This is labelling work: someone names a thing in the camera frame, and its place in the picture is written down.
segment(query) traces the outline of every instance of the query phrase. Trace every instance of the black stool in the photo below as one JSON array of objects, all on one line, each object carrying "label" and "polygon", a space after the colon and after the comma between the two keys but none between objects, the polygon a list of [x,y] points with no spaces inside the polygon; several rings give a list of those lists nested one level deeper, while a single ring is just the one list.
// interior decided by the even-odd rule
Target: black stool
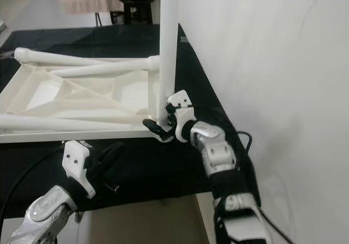
[{"label": "black stool", "polygon": [[[154,0],[120,0],[124,3],[124,23],[131,24],[132,21],[146,21],[152,25],[152,7]],[[131,8],[136,8],[136,13],[131,13]]]}]

